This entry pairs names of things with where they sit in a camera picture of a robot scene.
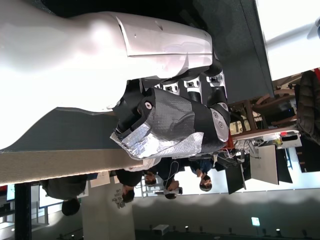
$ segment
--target dark gray wall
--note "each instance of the dark gray wall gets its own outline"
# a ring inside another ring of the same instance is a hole
[[[179,232],[189,226],[191,232],[256,236],[251,217],[260,220],[259,234],[265,228],[275,236],[280,229],[285,237],[301,238],[302,229],[320,238],[320,189],[279,190],[228,194],[202,194],[136,198],[133,203],[135,228],[148,230],[149,225],[176,226]]]

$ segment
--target wire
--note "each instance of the wire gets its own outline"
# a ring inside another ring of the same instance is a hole
[[[173,164],[173,163],[178,164],[178,166],[177,166],[177,168],[176,168],[176,172],[175,172],[174,174],[172,174],[172,176],[170,176],[171,170],[172,170],[172,164]],[[168,181],[169,181],[172,177],[174,177],[178,172],[179,172],[179,163],[178,163],[177,161],[173,161],[173,162],[171,163],[171,165],[170,165],[169,178],[168,178],[167,180],[165,180],[165,181],[166,181],[166,183],[165,183],[165,189],[167,189]]]

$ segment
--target wall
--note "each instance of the wall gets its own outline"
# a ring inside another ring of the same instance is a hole
[[[44,217],[39,218],[39,222],[43,223]],[[49,226],[32,232],[32,240],[56,240],[59,234],[67,234],[82,228],[82,211],[73,216],[64,216],[61,211],[49,214]]]
[[[135,240],[132,204],[122,202],[122,184],[89,189],[82,200],[83,235],[90,240]]]
[[[280,229],[285,237],[308,235],[320,238],[320,189],[278,190],[228,194],[201,194],[136,198],[133,203],[135,228],[147,230],[149,225],[168,224],[180,232],[189,226],[191,232],[228,234],[229,228],[238,235],[256,236],[251,217],[260,220],[267,234],[276,235]]]

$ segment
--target white panel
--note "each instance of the white panel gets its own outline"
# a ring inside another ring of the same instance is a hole
[[[158,54],[212,54],[207,32],[153,17],[111,12],[119,22],[128,56]]]
[[[250,157],[251,177],[278,185],[276,148],[274,145],[258,147],[259,158]]]
[[[319,0],[256,0],[272,80],[320,67]]]

